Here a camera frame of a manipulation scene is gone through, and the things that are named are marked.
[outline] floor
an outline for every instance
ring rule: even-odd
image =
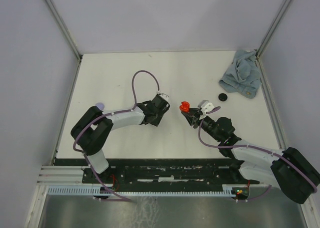
[[[278,149],[261,89],[253,99],[238,93],[227,94],[225,102],[218,99],[225,92],[218,81],[234,54],[234,51],[85,54],[56,157],[83,158],[72,149],[72,127],[98,102],[103,102],[107,110],[132,106],[131,79],[141,69],[157,77],[161,91],[170,97],[171,107],[159,127],[136,125],[113,131],[103,147],[106,158],[221,158],[218,150],[200,144],[197,131],[179,110],[181,101],[196,107],[203,99],[221,106],[211,118],[231,118],[237,136]],[[152,99],[157,87],[151,77],[142,73],[136,77],[135,90],[138,102],[142,102]],[[205,133],[202,138],[217,144]]]
[[[257,195],[265,188],[251,188]],[[222,197],[132,197],[99,202],[87,196],[48,195],[42,228],[307,228],[301,206],[279,189],[248,203]]]

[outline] white wall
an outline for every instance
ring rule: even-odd
[[[282,0],[53,0],[80,52],[257,49]]]
[[[0,0],[0,227],[23,227],[77,61],[43,0]]]
[[[320,2],[294,0],[262,61],[289,144],[299,149],[318,171],[319,56]],[[320,208],[320,192],[315,198]]]

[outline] ventilation grille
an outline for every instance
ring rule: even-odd
[[[57,186],[49,187],[47,194],[50,195],[94,195],[105,196],[107,192],[100,192],[100,186]],[[232,187],[223,187],[223,191],[199,191],[199,192],[117,192],[123,196],[202,196],[202,197],[234,197],[231,194]]]

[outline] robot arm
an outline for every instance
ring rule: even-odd
[[[320,174],[295,148],[287,150],[271,150],[254,145],[234,134],[235,128],[230,119],[221,117],[217,121],[207,116],[207,112],[214,108],[208,100],[203,100],[197,108],[190,108],[187,102],[180,106],[182,115],[187,119],[189,125],[201,129],[220,144],[220,153],[231,159],[237,159],[239,165],[235,168],[238,175],[245,179],[253,179],[280,188],[283,193],[297,203],[304,203],[314,192],[314,188],[296,170],[290,167],[283,159],[289,160],[297,167],[311,182],[318,186]]]
[[[100,174],[109,167],[102,147],[112,130],[140,124],[158,126],[163,115],[170,107],[168,101],[168,95],[158,93],[151,101],[138,103],[134,109],[128,112],[109,111],[110,116],[99,119],[93,124],[93,127],[88,128],[77,144],[83,149],[95,171]],[[76,139],[89,123],[102,115],[104,115],[104,112],[97,106],[90,107],[71,130],[71,136]]]

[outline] denim cloth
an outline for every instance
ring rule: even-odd
[[[238,50],[219,84],[228,93],[238,92],[253,99],[261,85],[261,73],[255,65],[256,52]]]

